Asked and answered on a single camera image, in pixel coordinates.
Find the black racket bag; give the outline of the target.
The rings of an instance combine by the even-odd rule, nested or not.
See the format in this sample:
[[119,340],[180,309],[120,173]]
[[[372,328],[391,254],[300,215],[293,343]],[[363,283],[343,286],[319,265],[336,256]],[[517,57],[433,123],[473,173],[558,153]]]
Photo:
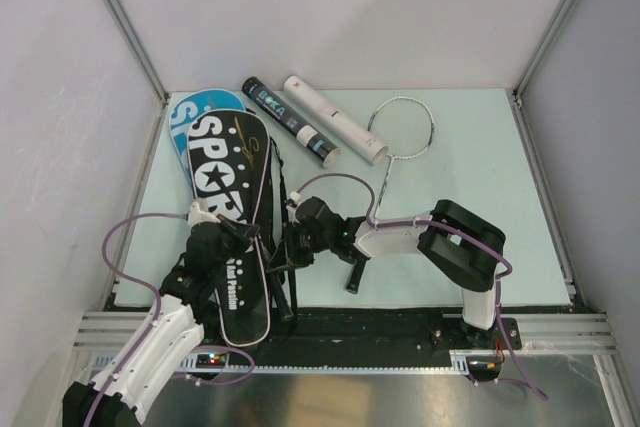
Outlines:
[[233,347],[262,342],[271,328],[277,215],[284,209],[284,162],[265,123],[253,112],[204,113],[187,131],[195,198],[219,226],[225,264],[216,276],[220,333]]

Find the black shuttlecock tube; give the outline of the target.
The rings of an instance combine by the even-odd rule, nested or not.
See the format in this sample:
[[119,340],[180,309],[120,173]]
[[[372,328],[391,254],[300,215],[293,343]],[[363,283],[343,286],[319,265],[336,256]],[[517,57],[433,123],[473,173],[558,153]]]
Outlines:
[[242,92],[313,154],[324,168],[331,167],[339,159],[339,147],[257,77],[246,79]]

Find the white shuttlecock tube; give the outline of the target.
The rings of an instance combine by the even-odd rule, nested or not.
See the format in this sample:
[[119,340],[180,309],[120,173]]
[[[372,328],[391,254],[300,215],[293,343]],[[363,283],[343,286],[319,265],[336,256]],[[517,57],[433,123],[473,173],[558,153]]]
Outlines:
[[300,77],[290,76],[283,90],[370,164],[377,165],[386,156],[388,146],[384,142]]

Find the blue racket bag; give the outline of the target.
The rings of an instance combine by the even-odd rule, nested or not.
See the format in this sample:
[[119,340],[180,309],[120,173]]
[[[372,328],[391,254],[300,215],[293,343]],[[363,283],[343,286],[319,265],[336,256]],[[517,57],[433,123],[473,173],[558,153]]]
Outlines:
[[240,110],[245,106],[233,92],[225,89],[208,89],[190,94],[171,110],[169,132],[181,166],[189,173],[187,159],[187,133],[191,124],[203,114],[213,110]]

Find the white black racket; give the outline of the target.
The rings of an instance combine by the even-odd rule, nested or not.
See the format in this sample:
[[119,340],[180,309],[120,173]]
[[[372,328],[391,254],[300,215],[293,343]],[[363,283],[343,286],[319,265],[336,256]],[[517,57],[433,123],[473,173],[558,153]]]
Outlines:
[[270,272],[269,280],[271,283],[271,294],[275,301],[278,316],[282,322],[288,322],[293,318],[293,311],[285,296],[280,276],[276,272]]

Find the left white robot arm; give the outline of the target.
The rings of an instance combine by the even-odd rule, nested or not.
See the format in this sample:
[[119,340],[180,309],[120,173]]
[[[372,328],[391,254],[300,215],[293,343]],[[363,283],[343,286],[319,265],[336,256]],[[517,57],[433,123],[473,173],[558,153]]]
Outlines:
[[261,229],[223,216],[191,222],[184,252],[114,359],[63,397],[65,426],[140,426],[181,362],[203,347],[246,357],[269,330]]

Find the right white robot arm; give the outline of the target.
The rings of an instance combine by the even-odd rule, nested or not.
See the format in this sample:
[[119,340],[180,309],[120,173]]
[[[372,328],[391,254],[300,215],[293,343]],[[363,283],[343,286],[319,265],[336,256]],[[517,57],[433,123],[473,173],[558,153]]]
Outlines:
[[283,231],[283,258],[274,271],[306,268],[328,251],[352,266],[346,290],[356,294],[366,264],[387,255],[421,255],[462,292],[462,335],[476,348],[498,335],[497,265],[505,234],[461,205],[440,200],[430,212],[391,220],[343,218],[318,197],[285,202],[290,221]]

